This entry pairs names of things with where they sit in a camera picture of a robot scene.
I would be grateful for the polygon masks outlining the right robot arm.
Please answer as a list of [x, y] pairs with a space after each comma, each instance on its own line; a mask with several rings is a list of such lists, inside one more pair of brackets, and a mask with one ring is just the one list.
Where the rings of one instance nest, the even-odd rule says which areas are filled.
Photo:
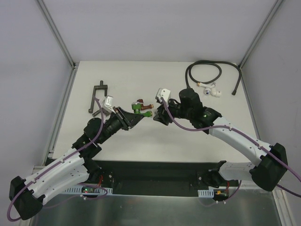
[[218, 162], [201, 176], [206, 185], [219, 187], [230, 180], [246, 180], [265, 191], [274, 190], [287, 171], [286, 150], [281, 144], [270, 145], [239, 131], [219, 112], [203, 106], [192, 88], [180, 91], [180, 101], [172, 99], [170, 95], [168, 89], [158, 90], [156, 101], [160, 106], [153, 118], [155, 121], [169, 125], [176, 119], [188, 120], [193, 126], [189, 131], [203, 131], [216, 137], [249, 160], [240, 163]]

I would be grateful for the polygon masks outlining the green plastic faucet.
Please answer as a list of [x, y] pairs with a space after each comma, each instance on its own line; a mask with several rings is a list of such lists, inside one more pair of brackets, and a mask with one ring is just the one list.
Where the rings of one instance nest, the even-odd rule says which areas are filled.
[[136, 102], [133, 102], [131, 104], [132, 110], [134, 111], [135, 114], [142, 114], [144, 117], [152, 117], [153, 113], [150, 110], [145, 110], [145, 111], [141, 111], [140, 110], [140, 104]]

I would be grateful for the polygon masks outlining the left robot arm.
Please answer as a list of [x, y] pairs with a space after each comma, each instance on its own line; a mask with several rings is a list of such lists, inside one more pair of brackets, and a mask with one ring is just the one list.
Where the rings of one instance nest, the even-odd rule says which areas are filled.
[[132, 129], [143, 118], [141, 114], [116, 107], [105, 121], [90, 119], [83, 135], [61, 157], [35, 174], [11, 180], [8, 220], [28, 220], [66, 188], [85, 181], [95, 183], [101, 171], [92, 158], [101, 151], [100, 145], [119, 130]]

